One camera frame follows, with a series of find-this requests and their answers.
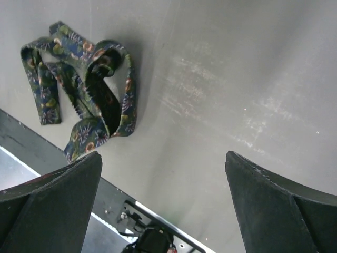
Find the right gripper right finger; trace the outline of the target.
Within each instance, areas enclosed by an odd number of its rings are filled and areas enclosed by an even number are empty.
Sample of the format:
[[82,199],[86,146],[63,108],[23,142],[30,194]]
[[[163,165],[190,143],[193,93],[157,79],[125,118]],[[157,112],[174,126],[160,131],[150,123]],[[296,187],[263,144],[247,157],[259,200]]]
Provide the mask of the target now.
[[336,196],[229,151],[225,171],[246,252],[336,252]]

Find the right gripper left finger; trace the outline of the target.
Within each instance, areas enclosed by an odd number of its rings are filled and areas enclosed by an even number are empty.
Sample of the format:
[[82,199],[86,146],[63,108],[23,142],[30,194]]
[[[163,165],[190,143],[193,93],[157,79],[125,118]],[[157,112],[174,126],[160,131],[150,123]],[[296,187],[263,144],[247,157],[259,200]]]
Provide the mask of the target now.
[[94,151],[1,190],[1,252],[81,252],[101,172]]

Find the green floral tie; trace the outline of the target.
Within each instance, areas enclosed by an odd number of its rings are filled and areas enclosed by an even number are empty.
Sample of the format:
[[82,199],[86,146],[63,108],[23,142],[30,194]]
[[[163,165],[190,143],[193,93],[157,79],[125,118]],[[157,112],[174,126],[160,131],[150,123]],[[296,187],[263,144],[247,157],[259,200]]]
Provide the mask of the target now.
[[134,64],[119,42],[94,44],[59,21],[49,27],[48,36],[23,45],[20,56],[40,124],[61,123],[59,89],[64,90],[79,117],[63,151],[68,163],[113,137],[134,132]]

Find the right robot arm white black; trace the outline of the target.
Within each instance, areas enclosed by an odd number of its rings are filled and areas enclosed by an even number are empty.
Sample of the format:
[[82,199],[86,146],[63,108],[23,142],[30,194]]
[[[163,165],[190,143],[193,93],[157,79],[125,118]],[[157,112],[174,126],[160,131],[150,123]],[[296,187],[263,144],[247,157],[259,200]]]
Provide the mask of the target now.
[[[92,152],[1,191],[1,252],[80,252],[102,171]],[[225,172],[247,252],[336,252],[336,196],[226,154]],[[177,252],[175,238],[204,248],[130,199],[115,208],[135,241],[124,252]]]

